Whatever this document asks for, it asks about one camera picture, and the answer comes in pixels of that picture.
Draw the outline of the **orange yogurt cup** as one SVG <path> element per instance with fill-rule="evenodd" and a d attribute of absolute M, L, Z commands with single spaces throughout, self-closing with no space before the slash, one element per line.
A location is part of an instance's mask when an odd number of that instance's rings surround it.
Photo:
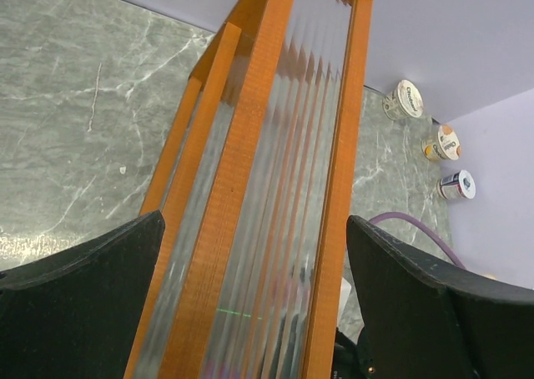
<path fill-rule="evenodd" d="M 456 131 L 447 124 L 436 126 L 430 137 L 421 141 L 423 155 L 430 161 L 458 160 L 461 143 Z"/>

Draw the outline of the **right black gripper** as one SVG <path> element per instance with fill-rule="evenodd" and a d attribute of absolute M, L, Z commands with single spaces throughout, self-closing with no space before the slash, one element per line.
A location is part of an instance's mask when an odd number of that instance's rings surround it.
<path fill-rule="evenodd" d="M 341 331 L 335 333 L 332 379 L 367 379 L 375 377 L 375 364 L 370 353 L 366 331 L 361 331 L 353 342 Z"/>

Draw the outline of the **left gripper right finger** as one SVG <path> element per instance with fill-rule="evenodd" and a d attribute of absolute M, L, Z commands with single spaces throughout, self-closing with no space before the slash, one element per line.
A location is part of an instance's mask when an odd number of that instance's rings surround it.
<path fill-rule="evenodd" d="M 377 378 L 531 378 L 533 292 L 457 267 L 353 215 L 350 269 Z"/>

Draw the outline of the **white yogurt cup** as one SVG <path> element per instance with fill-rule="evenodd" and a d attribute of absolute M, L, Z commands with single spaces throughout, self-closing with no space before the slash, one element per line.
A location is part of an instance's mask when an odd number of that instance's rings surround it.
<path fill-rule="evenodd" d="M 385 115 L 393 121 L 406 118 L 420 118 L 424 103 L 418 88 L 407 79 L 402 79 L 382 100 Z"/>

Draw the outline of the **orange wooden tiered shelf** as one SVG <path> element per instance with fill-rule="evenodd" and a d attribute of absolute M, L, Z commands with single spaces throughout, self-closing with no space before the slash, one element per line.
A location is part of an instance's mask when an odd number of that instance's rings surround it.
<path fill-rule="evenodd" d="M 374 0 L 238 0 L 142 211 L 166 228 L 127 378 L 327 378 Z"/>

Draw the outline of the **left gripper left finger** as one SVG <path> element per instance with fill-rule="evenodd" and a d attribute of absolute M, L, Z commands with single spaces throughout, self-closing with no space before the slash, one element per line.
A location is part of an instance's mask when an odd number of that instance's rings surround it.
<path fill-rule="evenodd" d="M 121 378 L 164 234 L 155 210 L 1 273 L 3 378 Z"/>

